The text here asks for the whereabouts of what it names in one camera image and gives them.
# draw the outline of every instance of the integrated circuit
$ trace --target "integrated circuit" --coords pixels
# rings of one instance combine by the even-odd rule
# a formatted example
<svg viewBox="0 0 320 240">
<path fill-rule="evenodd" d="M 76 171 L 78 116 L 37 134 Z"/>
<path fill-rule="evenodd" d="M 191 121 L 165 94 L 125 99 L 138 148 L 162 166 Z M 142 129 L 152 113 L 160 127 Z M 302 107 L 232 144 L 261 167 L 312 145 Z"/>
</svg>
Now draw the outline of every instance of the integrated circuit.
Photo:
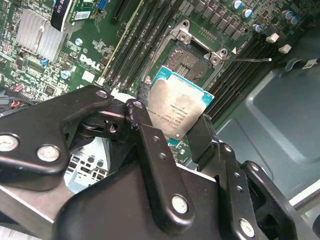
<svg viewBox="0 0 320 240">
<path fill-rule="evenodd" d="M 47 94 L 49 97 L 53 96 L 55 93 L 55 89 L 49 85 L 45 87 L 44 93 Z"/>
<path fill-rule="evenodd" d="M 212 23 L 212 24 L 215 25 L 215 24 L 219 21 L 219 19 L 220 19 L 220 16 L 215 13 L 215 14 L 212 16 L 212 18 L 210 19 L 210 23 Z"/>
<path fill-rule="evenodd" d="M 209 18 L 209 17 L 212 15 L 213 12 L 214 12 L 214 10 L 213 10 L 211 7 L 207 7 L 207 8 L 204 10 L 202 16 L 207 19 L 207 18 Z"/>
<path fill-rule="evenodd" d="M 179 43 L 172 49 L 163 65 L 193 83 L 212 68 L 208 60 Z"/>
</svg>

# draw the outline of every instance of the capacitor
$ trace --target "capacitor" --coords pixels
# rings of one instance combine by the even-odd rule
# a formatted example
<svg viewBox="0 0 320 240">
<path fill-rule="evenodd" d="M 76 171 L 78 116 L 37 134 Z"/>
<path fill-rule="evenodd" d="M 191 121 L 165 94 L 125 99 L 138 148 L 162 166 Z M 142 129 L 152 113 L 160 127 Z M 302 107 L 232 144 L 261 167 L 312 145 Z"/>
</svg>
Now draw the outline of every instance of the capacitor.
<svg viewBox="0 0 320 240">
<path fill-rule="evenodd" d="M 298 16 L 294 16 L 290 20 L 288 20 L 288 23 L 291 25 L 297 25 L 300 21 L 300 18 Z"/>
<path fill-rule="evenodd" d="M 246 9 L 242 12 L 242 17 L 244 19 L 247 19 L 247 18 L 251 18 L 252 16 L 252 10 L 251 9 Z"/>
<path fill-rule="evenodd" d="M 61 71 L 60 76 L 62 79 L 67 80 L 71 76 L 70 71 Z"/>
<path fill-rule="evenodd" d="M 77 38 L 75 41 L 74 41 L 75 45 L 77 46 L 81 46 L 84 42 L 82 41 L 81 38 Z"/>
<path fill-rule="evenodd" d="M 242 3 L 242 1 L 240 1 L 240 0 L 235 0 L 235 1 L 233 1 L 233 3 L 232 3 L 232 7 L 233 7 L 233 9 L 235 9 L 235 10 L 242 8 L 242 5 L 243 5 L 243 3 Z"/>
<path fill-rule="evenodd" d="M 253 31 L 255 31 L 256 33 L 261 33 L 261 31 L 262 31 L 262 26 L 259 25 L 259 24 L 253 24 L 253 25 L 252 25 L 252 29 L 253 29 Z"/>
<path fill-rule="evenodd" d="M 47 66 L 48 63 L 49 63 L 49 60 L 48 60 L 48 59 L 43 59 L 43 60 L 41 60 L 41 62 L 40 62 L 40 64 L 41 64 L 42 67 Z"/>
<path fill-rule="evenodd" d="M 282 12 L 281 17 L 284 20 L 290 20 L 290 19 L 292 19 L 294 17 L 294 15 L 295 14 L 294 14 L 293 11 L 285 10 L 285 11 Z"/>
</svg>

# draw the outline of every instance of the gray metal panel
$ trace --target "gray metal panel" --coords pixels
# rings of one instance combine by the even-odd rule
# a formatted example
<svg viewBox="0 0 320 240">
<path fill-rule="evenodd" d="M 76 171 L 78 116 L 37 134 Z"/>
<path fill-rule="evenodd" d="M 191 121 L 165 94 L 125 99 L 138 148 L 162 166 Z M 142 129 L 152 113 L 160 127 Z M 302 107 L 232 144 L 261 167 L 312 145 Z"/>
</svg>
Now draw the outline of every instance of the gray metal panel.
<svg viewBox="0 0 320 240">
<path fill-rule="evenodd" d="M 291 56 L 319 57 L 317 32 Z M 320 179 L 320 67 L 271 71 L 221 126 L 219 139 L 240 162 L 257 162 L 288 199 L 294 197 Z"/>
</svg>

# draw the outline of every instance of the chip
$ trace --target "chip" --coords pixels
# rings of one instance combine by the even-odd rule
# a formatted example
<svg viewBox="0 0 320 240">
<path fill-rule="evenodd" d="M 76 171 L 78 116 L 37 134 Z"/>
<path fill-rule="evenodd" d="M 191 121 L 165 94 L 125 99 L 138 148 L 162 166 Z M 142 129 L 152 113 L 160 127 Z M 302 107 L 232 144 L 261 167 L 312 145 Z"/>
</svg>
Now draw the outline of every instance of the chip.
<svg viewBox="0 0 320 240">
<path fill-rule="evenodd" d="M 65 70 L 65 71 L 67 71 L 67 70 L 70 69 L 70 65 L 65 62 L 65 63 L 62 65 L 62 69 Z"/>
<path fill-rule="evenodd" d="M 24 61 L 21 58 L 17 58 L 15 62 L 18 66 L 22 66 L 24 64 Z"/>
<path fill-rule="evenodd" d="M 230 24 L 230 25 L 224 30 L 224 33 L 229 36 L 230 34 L 233 33 L 234 30 L 235 30 L 235 27 Z"/>
<path fill-rule="evenodd" d="M 278 22 L 279 22 L 279 19 L 276 16 L 274 16 L 271 20 L 272 24 L 277 24 Z"/>
<path fill-rule="evenodd" d="M 259 25 L 263 24 L 264 22 L 265 22 L 265 18 L 263 16 L 259 16 L 255 21 L 255 23 Z"/>
<path fill-rule="evenodd" d="M 55 93 L 55 89 L 49 85 L 46 86 L 44 93 L 51 97 Z"/>
<path fill-rule="evenodd" d="M 266 17 L 269 14 L 269 12 L 267 10 L 264 11 L 264 13 L 262 14 L 262 16 Z"/>
</svg>

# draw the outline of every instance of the blue capacitor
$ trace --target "blue capacitor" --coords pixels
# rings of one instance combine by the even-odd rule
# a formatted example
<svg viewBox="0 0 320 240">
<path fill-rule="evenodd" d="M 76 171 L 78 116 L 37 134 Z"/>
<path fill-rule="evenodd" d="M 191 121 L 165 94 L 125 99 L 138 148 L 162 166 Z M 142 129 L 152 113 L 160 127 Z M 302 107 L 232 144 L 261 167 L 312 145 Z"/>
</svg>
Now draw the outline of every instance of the blue capacitor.
<svg viewBox="0 0 320 240">
<path fill-rule="evenodd" d="M 294 17 L 294 12 L 293 11 L 288 11 L 288 10 L 286 10 L 286 11 L 283 11 L 282 12 L 282 14 L 281 14 L 281 17 L 282 17 L 282 19 L 284 19 L 284 20 L 290 20 L 290 19 L 292 19 L 293 17 Z"/>
<path fill-rule="evenodd" d="M 293 18 L 288 20 L 288 23 L 290 23 L 291 25 L 297 25 L 299 23 L 299 21 L 300 21 L 300 17 L 294 16 Z"/>
<path fill-rule="evenodd" d="M 236 0 L 232 3 L 232 7 L 235 10 L 242 8 L 242 6 L 243 6 L 243 3 L 240 0 Z"/>
<path fill-rule="evenodd" d="M 49 60 L 47 60 L 47 59 L 43 59 L 43 60 L 40 61 L 40 64 L 41 64 L 42 67 L 47 66 L 48 63 L 49 63 Z"/>
<path fill-rule="evenodd" d="M 70 71 L 61 71 L 60 76 L 62 79 L 67 80 L 71 76 Z"/>
<path fill-rule="evenodd" d="M 242 17 L 247 19 L 247 18 L 251 18 L 252 16 L 252 10 L 251 9 L 246 9 L 242 12 Z"/>
<path fill-rule="evenodd" d="M 252 25 L 252 29 L 253 29 L 253 31 L 255 31 L 256 33 L 261 33 L 261 31 L 262 31 L 262 26 L 259 25 L 259 24 L 253 24 L 253 25 Z"/>
</svg>

